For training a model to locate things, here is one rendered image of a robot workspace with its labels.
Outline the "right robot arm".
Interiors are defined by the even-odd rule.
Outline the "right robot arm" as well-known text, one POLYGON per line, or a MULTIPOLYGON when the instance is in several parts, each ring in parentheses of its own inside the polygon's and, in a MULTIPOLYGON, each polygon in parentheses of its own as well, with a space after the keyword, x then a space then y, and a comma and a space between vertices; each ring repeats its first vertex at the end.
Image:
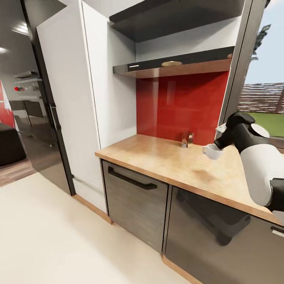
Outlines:
POLYGON ((214 144, 221 150, 234 145, 242 160, 253 202, 269 209, 284 225, 284 156, 267 138, 268 132, 245 112, 231 114, 216 128, 214 144))

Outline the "coffee cup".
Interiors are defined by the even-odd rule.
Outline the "coffee cup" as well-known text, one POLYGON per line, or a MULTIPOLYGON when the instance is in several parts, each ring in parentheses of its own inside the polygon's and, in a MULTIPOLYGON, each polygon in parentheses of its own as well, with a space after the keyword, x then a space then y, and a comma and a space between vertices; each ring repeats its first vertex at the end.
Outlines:
POLYGON ((211 160, 219 159, 223 155, 224 151, 224 148, 220 150, 215 144, 208 144, 202 148, 202 153, 206 154, 211 160))

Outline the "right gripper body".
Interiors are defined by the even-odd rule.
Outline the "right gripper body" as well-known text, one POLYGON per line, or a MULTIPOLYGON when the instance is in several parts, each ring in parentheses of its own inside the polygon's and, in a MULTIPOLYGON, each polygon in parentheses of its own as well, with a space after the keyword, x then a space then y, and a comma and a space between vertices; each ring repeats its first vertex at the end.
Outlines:
POLYGON ((221 150, 227 146, 233 145, 233 140, 225 135, 225 132, 214 141, 214 144, 221 150))

